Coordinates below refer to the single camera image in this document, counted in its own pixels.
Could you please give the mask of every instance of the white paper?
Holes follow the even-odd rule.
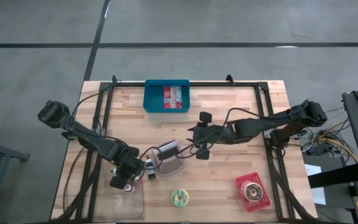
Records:
[[[321,173],[320,166],[312,166],[312,165],[305,164],[305,168],[308,176]],[[313,200],[315,203],[320,205],[326,205],[326,196],[324,194],[323,187],[311,189],[311,194],[313,196]]]

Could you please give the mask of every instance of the butcher block tabletop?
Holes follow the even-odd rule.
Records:
[[[290,107],[283,81],[267,81],[272,99],[274,113]],[[80,99],[99,91],[100,82],[84,82]],[[102,120],[106,95],[103,98]],[[255,90],[252,87],[190,87],[190,109],[187,113],[147,113],[143,109],[144,87],[114,87],[107,135],[119,138],[128,145],[137,147],[143,153],[151,146],[158,146],[172,139],[177,139],[181,147],[190,144],[186,138],[192,138],[192,128],[198,122],[199,113],[207,111],[213,115],[213,124],[223,124],[227,111],[232,107],[247,109],[258,113]],[[78,108],[76,120],[91,128],[97,96],[84,101]],[[250,114],[233,111],[229,120],[257,118]],[[51,218],[63,213],[63,189],[75,157],[82,146],[77,141],[70,141],[60,183],[52,208]],[[305,164],[300,148],[288,146],[284,157],[288,181],[295,197],[314,217],[317,217],[311,189],[306,175]],[[144,175],[132,198],[136,206],[121,207],[115,210],[119,201],[117,194],[122,190],[112,188],[109,182],[114,166],[103,161],[99,177],[98,194],[94,208],[94,222],[275,222],[277,221],[272,186],[270,184],[264,140],[258,135],[248,143],[236,145],[215,144],[211,148],[209,160],[187,159],[185,167],[177,173],[159,176],[149,180]],[[83,176],[87,150],[82,150],[67,185],[65,206],[67,207],[78,193]],[[256,212],[247,212],[241,202],[234,179],[242,175],[258,172],[271,205]],[[185,189],[190,200],[186,207],[175,208],[170,196],[174,189]],[[284,195],[280,199],[284,217],[288,217]],[[88,211],[90,190],[85,198],[83,216]]]

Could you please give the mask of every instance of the blue bin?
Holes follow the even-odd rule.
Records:
[[[182,108],[164,108],[165,86],[181,86]],[[186,113],[190,108],[189,80],[146,80],[143,107],[149,113]]]

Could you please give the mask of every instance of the green donut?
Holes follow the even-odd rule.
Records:
[[[189,194],[186,190],[183,189],[175,189],[171,194],[172,205],[176,208],[183,208],[184,206],[186,206],[189,202],[189,199]]]

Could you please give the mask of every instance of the gray floor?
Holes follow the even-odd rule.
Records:
[[[102,5],[0,0],[0,43],[92,42]],[[101,41],[358,42],[358,0],[113,0]],[[10,165],[0,223],[48,219],[67,142],[36,116],[49,99],[73,108],[89,54],[0,49],[0,144],[31,153],[27,164]],[[112,74],[123,80],[222,80],[227,74],[284,80],[292,105],[308,98],[330,110],[341,106],[341,93],[358,90],[358,48],[99,49],[91,80],[110,80]],[[345,118],[340,114],[325,126]],[[356,147],[350,129],[343,136]],[[348,221],[341,212],[324,213]]]

